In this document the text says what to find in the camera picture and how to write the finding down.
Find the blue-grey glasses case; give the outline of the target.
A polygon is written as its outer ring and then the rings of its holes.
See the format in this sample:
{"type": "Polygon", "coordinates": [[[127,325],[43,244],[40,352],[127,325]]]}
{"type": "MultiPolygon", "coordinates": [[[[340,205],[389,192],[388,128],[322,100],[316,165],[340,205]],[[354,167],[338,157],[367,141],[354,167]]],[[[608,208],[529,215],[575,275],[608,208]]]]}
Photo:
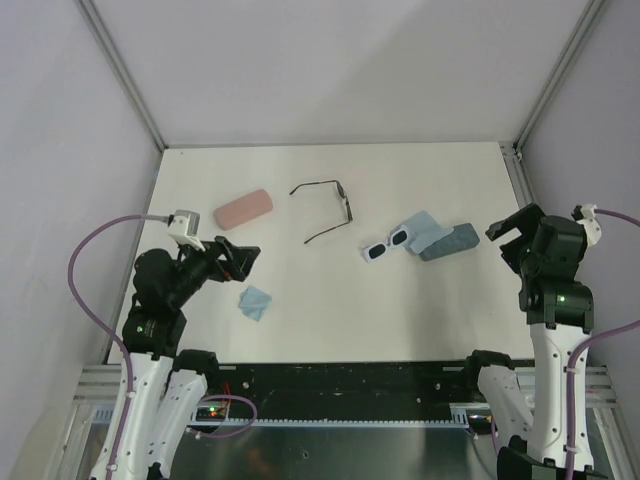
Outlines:
{"type": "Polygon", "coordinates": [[[419,258],[432,261],[476,248],[480,238],[471,223],[456,225],[453,231],[424,249],[419,258]]]}

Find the light blue cleaning cloth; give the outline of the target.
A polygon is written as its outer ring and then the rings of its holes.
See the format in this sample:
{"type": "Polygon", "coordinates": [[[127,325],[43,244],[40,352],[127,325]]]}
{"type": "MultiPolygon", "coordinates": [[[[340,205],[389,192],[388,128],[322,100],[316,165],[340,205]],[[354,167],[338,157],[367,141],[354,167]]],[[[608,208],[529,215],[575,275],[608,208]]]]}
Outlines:
{"type": "Polygon", "coordinates": [[[421,210],[400,223],[408,230],[404,248],[418,255],[435,242],[453,232],[452,227],[443,227],[427,211],[421,210]]]}

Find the white frame sunglasses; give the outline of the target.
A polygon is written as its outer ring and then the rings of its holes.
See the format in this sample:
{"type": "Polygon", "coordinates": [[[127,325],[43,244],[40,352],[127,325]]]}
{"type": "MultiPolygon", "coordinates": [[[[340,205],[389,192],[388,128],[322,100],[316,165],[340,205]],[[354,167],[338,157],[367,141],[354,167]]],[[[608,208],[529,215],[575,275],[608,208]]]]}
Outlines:
{"type": "Polygon", "coordinates": [[[377,261],[391,250],[404,247],[409,237],[409,228],[406,225],[400,225],[389,234],[386,240],[372,244],[363,250],[365,261],[368,263],[377,261]]]}

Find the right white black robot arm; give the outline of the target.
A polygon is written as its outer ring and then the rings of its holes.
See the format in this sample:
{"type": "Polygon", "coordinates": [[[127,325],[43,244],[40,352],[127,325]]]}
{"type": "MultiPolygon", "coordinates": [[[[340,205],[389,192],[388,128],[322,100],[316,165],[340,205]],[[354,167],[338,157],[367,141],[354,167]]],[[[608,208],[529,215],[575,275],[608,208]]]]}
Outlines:
{"type": "Polygon", "coordinates": [[[519,307],[534,352],[534,402],[527,403],[511,358],[476,350],[461,376],[463,393],[486,400],[492,414],[500,479],[600,479],[588,439],[586,369],[594,329],[594,299],[576,274],[587,249],[602,236],[593,205],[570,218],[529,204],[489,226],[495,241],[517,238],[501,256],[520,278],[519,307]]]}

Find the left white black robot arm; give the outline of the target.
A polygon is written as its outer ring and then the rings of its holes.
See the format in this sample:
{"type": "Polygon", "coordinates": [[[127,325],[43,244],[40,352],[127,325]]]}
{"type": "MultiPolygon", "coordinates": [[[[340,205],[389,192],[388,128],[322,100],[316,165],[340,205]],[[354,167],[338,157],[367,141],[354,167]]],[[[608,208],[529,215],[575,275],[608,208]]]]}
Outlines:
{"type": "Polygon", "coordinates": [[[218,236],[199,248],[181,245],[176,256],[156,248],[136,259],[120,387],[91,478],[169,478],[197,404],[221,387],[215,353],[179,347],[182,308],[208,281],[245,281],[260,253],[218,236]]]}

